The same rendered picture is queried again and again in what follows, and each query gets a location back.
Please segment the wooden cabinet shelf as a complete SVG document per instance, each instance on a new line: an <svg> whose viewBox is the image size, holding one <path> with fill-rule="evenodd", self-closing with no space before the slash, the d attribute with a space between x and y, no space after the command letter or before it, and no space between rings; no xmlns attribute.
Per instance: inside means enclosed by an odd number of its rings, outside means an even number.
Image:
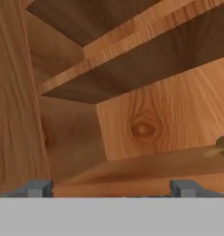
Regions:
<svg viewBox="0 0 224 236"><path fill-rule="evenodd" d="M91 54L194 0L32 0L27 11Z"/></svg>
<svg viewBox="0 0 224 236"><path fill-rule="evenodd" d="M99 103L224 57L224 0L193 0L39 85Z"/></svg>

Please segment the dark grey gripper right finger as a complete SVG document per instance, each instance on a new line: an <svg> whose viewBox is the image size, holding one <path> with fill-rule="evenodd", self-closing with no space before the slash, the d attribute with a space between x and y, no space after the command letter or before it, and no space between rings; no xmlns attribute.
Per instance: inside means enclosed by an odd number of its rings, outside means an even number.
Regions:
<svg viewBox="0 0 224 236"><path fill-rule="evenodd" d="M171 197L224 197L224 194L204 188L193 180L171 180Z"/></svg>

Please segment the wooden cabinet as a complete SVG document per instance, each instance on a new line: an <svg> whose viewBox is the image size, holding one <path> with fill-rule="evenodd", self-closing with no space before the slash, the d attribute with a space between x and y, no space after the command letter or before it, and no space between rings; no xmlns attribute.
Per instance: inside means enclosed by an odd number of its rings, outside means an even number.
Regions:
<svg viewBox="0 0 224 236"><path fill-rule="evenodd" d="M224 192L224 57L104 100L40 94L91 54L0 0L0 194L52 180L57 196L161 195L172 179Z"/></svg>

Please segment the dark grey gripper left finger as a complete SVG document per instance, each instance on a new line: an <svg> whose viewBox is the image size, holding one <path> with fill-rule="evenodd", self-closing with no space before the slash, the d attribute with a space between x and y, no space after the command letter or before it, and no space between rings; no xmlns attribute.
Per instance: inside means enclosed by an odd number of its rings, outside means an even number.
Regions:
<svg viewBox="0 0 224 236"><path fill-rule="evenodd" d="M14 191L0 194L0 197L53 197L53 181L31 180Z"/></svg>

